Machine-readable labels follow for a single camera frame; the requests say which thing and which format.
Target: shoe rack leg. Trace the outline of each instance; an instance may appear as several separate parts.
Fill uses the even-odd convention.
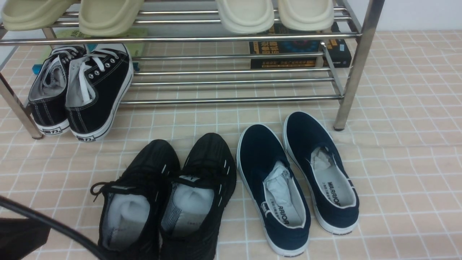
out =
[[[350,74],[348,75],[345,85],[344,98],[340,103],[337,118],[335,119],[334,129],[336,131],[342,131],[345,129],[348,114],[350,113],[354,96],[363,74],[366,59],[371,49],[372,40],[374,39],[384,3],[385,0],[369,0],[369,6],[367,7],[366,17],[364,18],[361,31],[362,36],[358,40],[358,46],[354,54]]]
[[[42,139],[43,134],[38,130],[34,120],[30,117],[30,113],[27,108],[21,103],[16,93],[11,89],[8,82],[5,80],[3,75],[0,73],[0,95],[5,99],[10,108],[19,118],[23,126],[29,132],[34,139]]]
[[[43,34],[45,35],[45,38],[47,39],[56,39],[56,34],[53,28],[45,27],[42,29]]]

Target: black canvas sneaker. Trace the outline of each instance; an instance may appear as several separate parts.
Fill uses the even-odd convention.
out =
[[[69,130],[66,92],[69,63],[87,54],[85,45],[59,46],[51,51],[29,92],[29,104],[38,129],[48,136]]]
[[[236,166],[226,142],[208,133],[172,178],[161,214],[161,260],[213,260],[221,217],[236,187]]]
[[[67,118],[72,133],[83,142],[108,134],[114,116],[133,79],[132,58],[123,44],[99,44],[71,63]]]
[[[118,180],[93,185],[93,195],[104,195],[98,245],[114,259],[157,259],[166,177],[179,170],[178,157],[170,144],[155,140],[141,150]]]

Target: cream slipper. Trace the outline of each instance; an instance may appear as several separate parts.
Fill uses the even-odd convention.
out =
[[[279,0],[282,24],[298,31],[319,31],[334,23],[332,0]]]
[[[271,0],[216,0],[221,24],[234,33],[259,33],[274,23]]]
[[[132,27],[144,0],[82,0],[79,27],[84,34],[115,36]]]
[[[26,31],[56,22],[75,0],[8,0],[1,16],[5,29]]]

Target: shoe rack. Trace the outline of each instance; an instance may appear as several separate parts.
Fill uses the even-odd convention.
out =
[[[164,99],[164,100],[124,100],[123,105],[176,105],[176,104],[204,104],[204,103],[240,103],[240,102],[290,102],[290,101],[322,101],[338,100],[339,109],[334,123],[334,129],[341,131],[345,128],[348,114],[350,112],[359,80],[363,73],[365,62],[371,48],[372,40],[377,28],[377,24],[382,12],[385,0],[369,0],[366,16],[363,24],[356,18],[353,10],[347,0],[336,0],[335,22],[347,22],[350,32],[306,32],[303,34],[285,34],[285,35],[235,35],[230,37],[140,37],[140,38],[69,38],[56,39],[54,28],[78,27],[78,12],[67,12],[63,18],[67,20],[58,20],[48,28],[43,28],[44,39],[13,39],[3,40],[7,30],[0,25],[0,46],[24,46],[24,45],[66,45],[66,44],[86,44],[86,43],[172,43],[172,42],[233,42],[233,41],[287,41],[287,40],[321,40],[321,47],[318,52],[296,53],[296,54],[233,54],[233,55],[201,55],[201,56],[146,56],[134,58],[134,61],[174,61],[174,60],[237,60],[237,59],[265,59],[265,58],[289,58],[289,57],[317,57],[317,64],[321,66],[315,68],[284,68],[284,69],[258,69],[258,70],[202,70],[202,71],[176,71],[176,72],[142,72],[135,73],[134,87],[160,87],[160,86],[207,86],[207,85],[243,85],[243,84],[291,84],[304,82],[325,82],[333,87],[333,94],[330,95],[310,95],[310,96],[285,96],[285,97],[251,97],[251,98],[217,98],[217,99]],[[275,10],[275,23],[280,23]],[[166,20],[137,20],[134,26],[156,26],[156,25],[204,25],[218,24],[219,19],[182,19],[181,17],[191,15],[210,15],[218,14],[218,11],[140,11],[139,16],[172,16],[175,19]],[[358,45],[354,54],[349,76],[345,86],[342,86],[337,73],[334,69],[332,59],[327,51],[324,41],[329,39],[354,38]],[[322,67],[322,58],[325,57],[328,67]],[[291,72],[304,73],[304,78],[278,77],[263,80],[216,80],[216,81],[169,81],[169,82],[144,82],[136,81],[141,76],[165,76],[165,75],[261,75],[273,73],[274,75]],[[312,77],[314,72],[327,72],[327,77]],[[13,112],[18,116],[24,127],[28,130],[32,138],[41,139],[43,135],[37,129],[34,121],[30,116],[28,104],[22,104],[15,92],[11,89],[3,75],[0,74],[0,94],[7,101]]]

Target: tiled floor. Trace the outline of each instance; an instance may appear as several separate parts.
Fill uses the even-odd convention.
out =
[[[40,47],[23,47],[2,70],[22,100],[34,80]],[[246,43],[154,45],[150,54],[245,53]],[[149,70],[247,68],[248,61],[158,62]],[[339,70],[343,81],[346,70]],[[343,132],[331,132],[359,193],[360,221],[332,236],[313,219],[308,253],[295,259],[461,259],[462,256],[462,31],[380,32]],[[294,85],[136,88],[127,99],[244,97],[333,93]],[[0,194],[62,221],[96,240],[103,197],[89,187],[114,180],[149,140],[169,140],[183,161],[202,134],[218,132],[236,151],[239,134],[306,111],[332,130],[338,103],[122,107],[103,142],[79,143],[72,134],[34,141],[0,100]],[[299,171],[292,168],[299,177]],[[305,181],[300,178],[305,194]],[[2,210],[2,217],[15,217]],[[218,260],[275,260],[242,182],[225,211]],[[86,260],[91,255],[52,232],[28,260]]]

